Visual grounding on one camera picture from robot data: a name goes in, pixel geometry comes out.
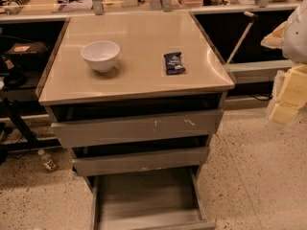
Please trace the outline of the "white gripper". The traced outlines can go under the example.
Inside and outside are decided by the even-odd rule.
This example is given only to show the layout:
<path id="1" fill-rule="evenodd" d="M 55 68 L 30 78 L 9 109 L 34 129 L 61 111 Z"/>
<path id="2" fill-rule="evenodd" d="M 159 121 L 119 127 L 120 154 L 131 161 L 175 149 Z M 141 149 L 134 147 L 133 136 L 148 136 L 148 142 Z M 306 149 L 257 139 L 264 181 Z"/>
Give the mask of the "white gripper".
<path id="1" fill-rule="evenodd" d="M 269 119 L 285 125 L 307 104 L 307 0 L 302 0 L 287 19 L 261 40 L 261 45 L 281 49 L 284 58 L 303 63 L 274 78 Z"/>

